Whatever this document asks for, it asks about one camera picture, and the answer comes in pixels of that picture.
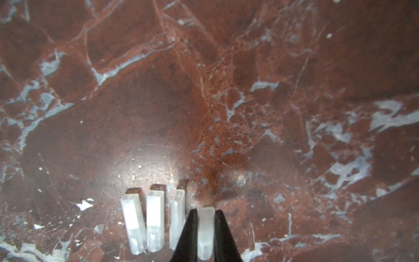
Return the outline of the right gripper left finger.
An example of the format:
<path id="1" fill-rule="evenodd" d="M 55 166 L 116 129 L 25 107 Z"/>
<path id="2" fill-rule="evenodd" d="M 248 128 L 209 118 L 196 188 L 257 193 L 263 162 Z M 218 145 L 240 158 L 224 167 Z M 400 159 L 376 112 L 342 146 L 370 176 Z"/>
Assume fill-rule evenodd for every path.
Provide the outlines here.
<path id="1" fill-rule="evenodd" d="M 197 209 L 190 210 L 170 262 L 197 262 Z"/>

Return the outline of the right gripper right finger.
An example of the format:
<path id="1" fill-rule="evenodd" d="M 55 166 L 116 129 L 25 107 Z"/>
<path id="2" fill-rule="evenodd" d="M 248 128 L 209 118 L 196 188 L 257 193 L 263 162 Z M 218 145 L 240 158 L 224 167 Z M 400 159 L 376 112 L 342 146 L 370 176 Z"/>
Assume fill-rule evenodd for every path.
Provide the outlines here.
<path id="1" fill-rule="evenodd" d="M 222 210 L 215 212 L 215 262 L 243 262 Z"/>

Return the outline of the translucent protective cap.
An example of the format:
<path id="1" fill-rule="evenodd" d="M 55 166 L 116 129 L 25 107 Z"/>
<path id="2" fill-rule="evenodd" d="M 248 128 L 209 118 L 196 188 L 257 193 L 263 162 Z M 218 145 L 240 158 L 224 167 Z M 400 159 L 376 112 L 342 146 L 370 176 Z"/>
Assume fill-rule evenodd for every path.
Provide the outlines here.
<path id="1" fill-rule="evenodd" d="M 203 207 L 197 209 L 197 257 L 207 261 L 212 257 L 215 236 L 215 209 Z"/>
<path id="2" fill-rule="evenodd" d="M 121 198 L 122 212 L 128 243 L 133 255 L 139 255 L 147 248 L 146 226 L 138 194 L 125 194 Z"/>
<path id="3" fill-rule="evenodd" d="M 185 191 L 176 190 L 171 202 L 169 247 L 175 250 L 185 224 Z"/>
<path id="4" fill-rule="evenodd" d="M 165 242 L 164 191 L 150 190 L 146 197 L 147 249 L 155 253 Z"/>

